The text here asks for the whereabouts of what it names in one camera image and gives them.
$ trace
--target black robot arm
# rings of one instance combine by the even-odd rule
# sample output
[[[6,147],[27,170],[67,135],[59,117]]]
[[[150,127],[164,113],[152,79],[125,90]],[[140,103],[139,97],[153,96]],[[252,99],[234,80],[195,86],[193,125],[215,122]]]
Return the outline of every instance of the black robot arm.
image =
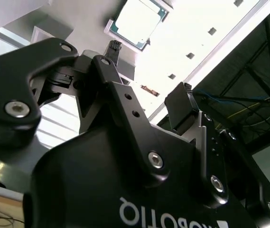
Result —
[[[119,50],[78,56],[51,38],[0,56],[0,160],[31,173],[25,226],[269,228],[270,183],[241,142],[183,83],[165,101],[174,133],[150,125]],[[80,135],[37,150],[39,108],[61,94],[76,97]]]

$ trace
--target ceiling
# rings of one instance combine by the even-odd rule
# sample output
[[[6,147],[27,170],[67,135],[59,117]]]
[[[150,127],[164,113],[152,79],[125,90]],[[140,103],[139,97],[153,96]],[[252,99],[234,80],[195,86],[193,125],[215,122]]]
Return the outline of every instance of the ceiling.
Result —
[[[270,28],[270,15],[267,21]],[[253,79],[247,68],[252,68],[270,89],[269,46],[263,21],[194,88],[199,107],[214,118],[215,127],[219,131],[232,130],[248,144],[248,148],[254,150],[252,152],[264,148],[258,138],[270,133],[270,100],[269,94]],[[161,124],[169,128],[168,120]]]
[[[116,18],[126,0],[54,0],[5,26],[30,40],[33,27],[47,15],[73,28],[66,39],[78,52],[91,49],[104,53],[111,38],[103,30],[110,18]],[[258,0],[245,0],[240,6],[234,0],[167,0],[174,8],[151,36],[151,45],[137,54],[122,46],[120,57],[136,65],[131,83],[146,116],[149,117],[167,94],[203,61],[219,42],[255,6]],[[147,86],[158,92],[153,96],[141,89]]]

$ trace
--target metal bracket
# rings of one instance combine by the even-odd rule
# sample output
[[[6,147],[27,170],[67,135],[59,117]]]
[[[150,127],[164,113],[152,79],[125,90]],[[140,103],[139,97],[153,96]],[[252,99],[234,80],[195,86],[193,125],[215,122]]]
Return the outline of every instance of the metal bracket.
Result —
[[[93,58],[89,74],[97,76],[97,83],[93,87],[98,93],[85,116],[82,115],[81,131],[87,131],[96,122],[95,118],[100,117],[102,108],[107,105],[110,113],[107,110],[102,118],[98,119],[98,123],[102,124],[106,118],[112,116],[116,125],[128,134],[134,157],[141,169],[138,174],[141,173],[143,184],[149,187],[159,185],[168,177],[168,165],[134,91],[130,86],[122,84],[115,64],[105,56]],[[87,109],[79,98],[77,102],[79,110]]]
[[[30,81],[51,67],[74,61],[77,56],[76,48],[57,38],[0,56],[0,146],[22,146],[30,142],[41,118]],[[4,111],[5,105],[14,101],[29,108],[27,116],[16,118]]]
[[[229,198],[223,146],[213,120],[205,113],[199,112],[194,124],[183,135],[197,148],[201,188],[196,189],[200,200],[209,207],[217,208],[227,203]]]

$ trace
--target fluorescent light panel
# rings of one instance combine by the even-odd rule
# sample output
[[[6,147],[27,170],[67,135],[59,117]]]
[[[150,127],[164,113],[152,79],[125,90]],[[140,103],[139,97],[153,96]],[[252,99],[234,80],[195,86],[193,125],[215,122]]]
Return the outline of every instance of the fluorescent light panel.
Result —
[[[245,3],[246,1],[244,1],[238,8],[235,8],[239,10],[245,6]],[[218,65],[269,14],[270,1],[260,0],[190,74],[186,74],[186,71],[184,71],[184,75],[188,75],[185,82],[191,84],[193,88],[197,86],[215,68],[215,66]],[[163,103],[164,97],[165,95],[161,96],[161,100],[159,99],[156,101],[157,105],[152,105],[152,110],[156,110],[158,107],[160,107],[160,105]],[[147,116],[150,116],[151,111],[148,110],[146,114]],[[162,120],[167,114],[168,112],[166,108],[164,108],[155,117],[150,119],[150,121],[153,124],[158,124],[159,121]]]
[[[128,0],[118,18],[104,32],[126,46],[142,51],[149,37],[172,8],[159,0]]]

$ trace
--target screw hole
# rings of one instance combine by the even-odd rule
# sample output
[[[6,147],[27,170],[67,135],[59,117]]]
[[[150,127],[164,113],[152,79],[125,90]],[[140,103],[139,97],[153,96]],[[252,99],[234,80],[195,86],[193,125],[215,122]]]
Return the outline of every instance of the screw hole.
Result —
[[[133,113],[135,117],[140,117],[140,114],[137,111],[132,111],[131,113]]]
[[[61,44],[61,48],[65,51],[72,51],[73,49],[67,44]]]
[[[106,65],[109,65],[110,64],[110,62],[107,59],[105,59],[105,58],[101,58],[101,62],[103,62]]]
[[[77,90],[84,89],[84,86],[85,86],[85,84],[84,84],[84,82],[81,81],[81,80],[75,81],[75,82],[73,83],[73,87],[74,87],[75,89],[77,89]]]
[[[125,96],[127,99],[129,99],[129,100],[133,99],[133,98],[131,97],[131,95],[129,95],[129,94],[125,94],[124,96]]]

